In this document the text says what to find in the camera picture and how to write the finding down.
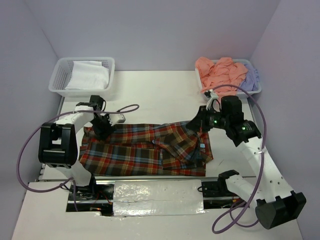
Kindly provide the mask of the plaid flannel long sleeve shirt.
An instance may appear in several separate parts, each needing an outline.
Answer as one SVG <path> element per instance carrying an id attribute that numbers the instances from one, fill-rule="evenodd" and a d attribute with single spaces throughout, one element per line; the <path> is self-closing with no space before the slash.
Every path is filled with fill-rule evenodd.
<path id="1" fill-rule="evenodd" d="M 79 162 L 96 176 L 204 177 L 214 157 L 207 132 L 187 122 L 118 124 L 104 140 L 84 127 Z"/>

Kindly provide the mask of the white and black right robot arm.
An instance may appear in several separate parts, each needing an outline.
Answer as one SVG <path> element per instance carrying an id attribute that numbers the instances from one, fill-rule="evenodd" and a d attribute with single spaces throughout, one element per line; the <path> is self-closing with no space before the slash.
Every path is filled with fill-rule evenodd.
<path id="1" fill-rule="evenodd" d="M 252 185 L 235 170 L 219 175 L 218 192 L 224 196 L 234 193 L 244 201 L 240 204 L 240 214 L 222 231 L 237 224 L 247 209 L 254 210 L 257 221 L 267 230 L 297 219 L 306 197 L 302 192 L 295 192 L 280 173 L 265 147 L 266 134 L 253 121 L 245 119 L 242 101 L 237 96 L 224 96 L 219 111 L 214 110 L 213 101 L 211 98 L 208 105 L 201 105 L 186 127 L 205 133 L 213 128 L 224 130 L 257 177 Z"/>

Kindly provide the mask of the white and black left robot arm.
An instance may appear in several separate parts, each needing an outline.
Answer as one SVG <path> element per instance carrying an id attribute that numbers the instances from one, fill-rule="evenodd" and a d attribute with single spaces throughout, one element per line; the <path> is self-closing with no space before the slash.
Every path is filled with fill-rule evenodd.
<path id="1" fill-rule="evenodd" d="M 74 188 L 86 199 L 98 194 L 98 186 L 93 174 L 78 160 L 77 133 L 91 123 L 95 137 L 105 139 L 115 131 L 116 124 L 125 120 L 121 114 L 102 113 L 104 105 L 102 97 L 92 95 L 89 102 L 79 102 L 74 111 L 40 128 L 39 161 L 72 178 Z"/>

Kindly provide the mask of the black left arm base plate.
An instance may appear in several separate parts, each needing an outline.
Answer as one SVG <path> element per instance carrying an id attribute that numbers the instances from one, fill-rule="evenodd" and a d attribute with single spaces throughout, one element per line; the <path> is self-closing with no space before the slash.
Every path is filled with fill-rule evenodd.
<path id="1" fill-rule="evenodd" d="M 75 195 L 73 184 L 62 189 L 68 191 L 67 213 L 97 212 L 102 216 L 113 216 L 114 184 L 97 184 L 93 192 L 77 189 Z"/>

